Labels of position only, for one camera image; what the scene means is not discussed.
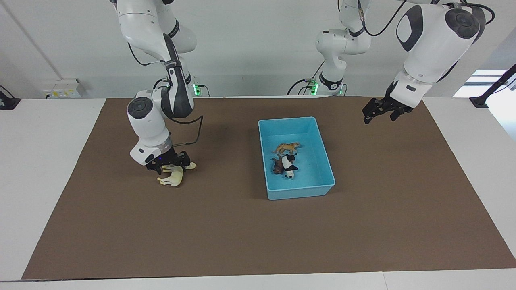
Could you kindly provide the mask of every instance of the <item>toy animal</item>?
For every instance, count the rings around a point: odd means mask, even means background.
[[[195,163],[190,163],[189,166],[186,166],[185,169],[194,169],[197,165]],[[174,166],[174,165],[163,165],[162,170],[164,173],[170,173],[170,177],[168,178],[158,178],[158,181],[161,185],[170,185],[172,187],[177,187],[183,181],[183,167]]]
[[[285,168],[285,177],[290,179],[294,178],[294,171],[298,170],[298,168],[293,164],[296,160],[296,155],[285,155],[281,158],[281,163],[283,164],[283,168]]]
[[[275,158],[272,159],[272,160],[274,160],[274,169],[273,169],[274,174],[281,174],[285,170],[285,168],[283,168],[283,163],[281,162],[282,157],[280,154],[278,154],[278,158],[279,159],[275,159]]]
[[[294,143],[281,143],[278,145],[275,151],[273,153],[280,153],[283,154],[286,150],[290,151],[291,154],[297,153],[297,148],[301,146],[301,143],[294,142]]]

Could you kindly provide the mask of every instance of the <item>brown mat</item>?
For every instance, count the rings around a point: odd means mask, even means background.
[[[130,158],[128,100],[108,100],[23,279],[516,268],[424,104],[366,126],[367,101],[197,100],[198,168],[173,189]],[[257,122],[301,116],[317,118],[337,185],[268,201]]]

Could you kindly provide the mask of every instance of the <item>brown toy animal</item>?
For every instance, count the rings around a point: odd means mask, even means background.
[[[273,169],[274,174],[281,174],[285,170],[285,168],[283,168],[283,163],[281,162],[281,156],[279,154],[278,154],[278,158],[279,159],[275,159],[275,158],[272,159],[272,160],[274,160],[274,169]]]
[[[273,153],[280,153],[283,154],[285,150],[289,150],[291,154],[294,154],[297,152],[297,148],[301,146],[301,143],[294,142],[294,143],[281,143],[278,145],[275,151]]]

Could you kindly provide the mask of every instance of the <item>white wall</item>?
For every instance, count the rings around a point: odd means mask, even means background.
[[[132,97],[162,76],[160,66],[140,67],[133,61],[108,0],[0,1],[58,73],[79,78],[93,97]],[[429,95],[452,96],[516,26],[514,0],[478,1],[495,9],[497,20]],[[369,30],[382,28],[398,5],[375,1]],[[342,28],[336,2],[330,0],[176,0],[173,7],[181,23],[197,35],[197,49],[185,58],[212,95],[285,94],[293,82],[310,77],[322,61],[315,49],[317,34]],[[39,79],[55,77],[48,66],[41,67],[41,56],[30,49],[19,29],[5,28],[3,24],[12,26],[12,20],[1,12],[0,17],[0,57],[8,58],[36,87]],[[347,57],[348,95],[384,94],[406,58],[394,31],[395,25],[375,38],[366,54]],[[141,53],[138,56],[150,60]],[[7,70],[0,65],[0,71]],[[9,80],[6,84],[18,90],[19,84]]]
[[[498,46],[482,64],[484,70],[507,70],[516,63],[516,29]]]
[[[17,98],[30,99],[39,94],[39,90],[9,58],[0,51],[0,85],[6,87]]]

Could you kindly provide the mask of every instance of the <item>table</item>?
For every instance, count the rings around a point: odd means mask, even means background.
[[[516,213],[513,209],[516,196],[513,193],[516,180],[510,177],[510,173],[516,172],[516,143],[488,110],[474,108],[469,100],[426,98],[424,101],[514,254],[516,229],[513,221],[516,220]],[[27,100],[16,111],[0,114],[0,157],[6,160],[2,163],[3,172],[24,172],[15,176],[6,174],[0,178],[0,227],[6,233],[0,237],[0,280],[18,280],[21,277],[103,103],[104,100]],[[80,116],[77,116],[77,111],[82,112]],[[27,122],[39,125],[20,126]],[[514,285],[515,277],[516,269],[506,269],[17,282],[2,283],[0,288],[37,288],[41,287],[41,283],[65,288],[70,287],[69,283],[74,283],[73,287],[97,288],[127,288],[128,285],[228,288],[246,285],[256,289],[308,289],[317,285],[330,289],[348,286],[354,289],[409,289],[415,283],[424,282],[428,289],[445,288],[445,285],[450,289],[458,286],[480,289],[482,285],[491,288],[497,285],[502,289]]]

